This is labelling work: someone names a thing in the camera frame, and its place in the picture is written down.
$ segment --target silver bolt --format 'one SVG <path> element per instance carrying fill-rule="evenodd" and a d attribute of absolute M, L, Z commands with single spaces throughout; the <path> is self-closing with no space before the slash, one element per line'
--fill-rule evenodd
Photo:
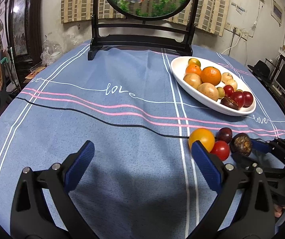
<path fill-rule="evenodd" d="M 30 171 L 30 168 L 29 167 L 24 167 L 23 168 L 23 173 L 28 173 Z"/>
<path fill-rule="evenodd" d="M 61 167 L 61 164 L 59 164 L 59 163 L 55 163 L 52 165 L 53 170 L 58 170 L 60 167 Z"/>
<path fill-rule="evenodd" d="M 255 169 L 255 171 L 258 173 L 258 174 L 261 174 L 263 172 L 262 168 L 258 167 Z"/>
<path fill-rule="evenodd" d="M 226 164 L 225 165 L 225 168 L 228 170 L 228 171 L 232 171 L 234 169 L 234 166 L 232 164 Z"/>

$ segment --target pale yellow fruit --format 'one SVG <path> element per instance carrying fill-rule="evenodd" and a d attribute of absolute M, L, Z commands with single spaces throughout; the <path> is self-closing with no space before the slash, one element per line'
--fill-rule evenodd
<path fill-rule="evenodd" d="M 218 101 L 219 99 L 218 89 L 215 88 L 213 84 L 210 84 L 208 82 L 201 84 L 198 88 L 198 91 L 209 97 L 210 99 L 213 99 L 214 101 Z"/>
<path fill-rule="evenodd" d="M 225 91 L 222 87 L 218 87 L 218 92 L 219 92 L 219 99 L 222 99 L 225 96 Z"/>
<path fill-rule="evenodd" d="M 194 89 L 198 90 L 199 85 L 202 84 L 201 77 L 198 76 L 196 73 L 187 73 L 183 80 Z"/>
<path fill-rule="evenodd" d="M 221 81 L 222 81 L 223 83 L 226 83 L 226 82 L 229 81 L 229 80 L 233 80 L 233 76 L 232 76 L 230 73 L 228 73 L 228 72 L 224 72 L 224 73 L 222 74 Z"/>
<path fill-rule="evenodd" d="M 225 85 L 231 85 L 234 91 L 236 91 L 238 88 L 238 83 L 235 80 L 228 80 L 226 81 Z"/>

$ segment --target red tomato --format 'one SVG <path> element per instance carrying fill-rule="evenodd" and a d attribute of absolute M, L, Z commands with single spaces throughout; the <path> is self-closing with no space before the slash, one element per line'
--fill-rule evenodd
<path fill-rule="evenodd" d="M 216 141 L 210 153 L 217 155 L 221 161 L 225 161 L 229 157 L 230 148 L 226 142 Z"/>

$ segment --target blue textured pad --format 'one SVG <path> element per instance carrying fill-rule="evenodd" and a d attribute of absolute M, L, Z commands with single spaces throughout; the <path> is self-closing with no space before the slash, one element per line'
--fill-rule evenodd
<path fill-rule="evenodd" d="M 89 142 L 80 152 L 65 175 L 65 191 L 73 191 L 95 155 L 95 146 Z"/>
<path fill-rule="evenodd" d="M 219 193 L 221 190 L 222 177 L 209 158 L 208 152 L 195 142 L 192 144 L 191 153 L 210 189 Z"/>
<path fill-rule="evenodd" d="M 258 140 L 252 139 L 252 148 L 264 154 L 271 152 L 271 147 L 267 143 Z"/>

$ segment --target pink stripe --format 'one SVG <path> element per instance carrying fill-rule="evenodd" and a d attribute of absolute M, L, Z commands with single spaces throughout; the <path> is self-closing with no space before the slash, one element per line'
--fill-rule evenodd
<path fill-rule="evenodd" d="M 207 123 L 207 124 L 218 124 L 218 125 L 228 125 L 228 126 L 232 126 L 232 127 L 248 127 L 250 128 L 249 126 L 247 125 L 236 125 L 236 124 L 230 124 L 230 123 L 224 123 L 224 122 L 215 122 L 215 121 L 206 121 L 206 120 L 196 120 L 196 119 L 190 119 L 190 118 L 178 118 L 178 117 L 161 117 L 161 116 L 153 116 L 153 115 L 150 115 L 148 114 L 147 112 L 145 112 L 143 109 L 135 106 L 135 105 L 131 105 L 131 104 L 118 104 L 118 105 L 101 105 L 101 104 L 97 104 L 97 103 L 93 103 L 93 102 L 90 102 L 90 101 L 86 101 L 80 97 L 77 97 L 75 95 L 72 95 L 72 94 L 68 94 L 68 93 L 52 93 L 52 92 L 40 92 L 40 91 L 37 91 L 35 89 L 31 89 L 31 88 L 25 88 L 25 90 L 31 90 L 31 91 L 34 91 L 34 92 L 37 92 L 37 93 L 43 93 L 43 94 L 49 94 L 49 95 L 59 95 L 59 96 L 70 96 L 70 97 L 73 97 L 73 98 L 76 98 L 76 99 L 79 99 L 83 102 L 86 102 L 88 104 L 91 104 L 91 105 L 94 105 L 94 106 L 97 106 L 97 107 L 102 107 L 102 108 L 107 108 L 107 109 L 112 109 L 112 108 L 121 108 L 121 107 L 129 107 L 129 108 L 134 108 L 134 109 L 137 109 L 137 110 L 140 110 L 141 112 L 143 112 L 145 115 L 151 117 L 151 118 L 154 118 L 154 119 L 169 119 L 169 120 L 189 120 L 189 121 L 195 121 L 195 122 L 200 122 L 200 123 Z M 264 131 L 264 132 L 270 132 L 270 133 L 273 133 L 274 130 L 265 130 L 265 129 L 254 129 L 254 128 L 250 128 L 252 130 L 255 130 L 255 131 Z"/>
<path fill-rule="evenodd" d="M 154 124 L 154 125 L 158 125 L 158 126 L 174 126 L 174 127 L 191 127 L 191 128 L 207 128 L 207 129 L 211 129 L 211 130 L 219 130 L 220 128 L 215 128 L 215 127 L 205 127 L 205 126 L 197 126 L 197 125 L 186 125 L 186 124 L 173 124 L 173 123 L 159 123 L 159 122 L 154 122 L 154 121 L 151 121 L 149 119 L 147 119 L 146 117 L 144 117 L 143 115 L 139 114 L 139 113 L 136 113 L 136 112 L 118 112 L 118 113 L 110 113 L 110 112 L 104 112 L 104 111 L 101 111 L 101 110 L 98 110 L 98 109 L 95 109 L 93 107 L 90 107 L 86 104 L 83 104 L 81 102 L 78 102 L 78 101 L 74 101 L 74 100 L 69 100 L 69 99 L 57 99 L 57 98 L 47 98 L 47 97 L 41 97 L 41 96 L 36 96 L 32 93 L 29 93 L 29 92 L 24 92 L 22 91 L 21 93 L 24 93 L 24 94 L 28 94 L 34 98 L 38 98 L 38 99 L 44 99 L 44 100 L 49 100 L 49 101 L 63 101 L 63 102 L 74 102 L 74 103 L 77 103 L 77 104 L 80 104 L 82 106 L 85 106 L 91 110 L 94 110 L 96 112 L 99 112 L 99 113 L 102 113 L 102 114 L 105 114 L 105 115 L 110 115 L 110 116 L 121 116 L 121 115 L 134 115 L 134 116 L 139 116 L 139 117 L 142 117 L 144 120 L 146 120 L 147 122 L 151 123 L 151 124 Z M 275 136 L 279 136 L 279 135 L 285 135 L 285 133 L 281 133 L 281 134 L 278 134 L 278 135 L 270 135 L 270 134 L 259 134 L 259 133 L 256 133 L 252 130 L 246 130 L 246 131 L 239 131 L 239 130 L 232 130 L 233 132 L 236 132 L 236 133 L 240 133 L 240 132 L 246 132 L 246 133 L 255 133 L 259 136 L 270 136 L 270 137 L 275 137 Z"/>

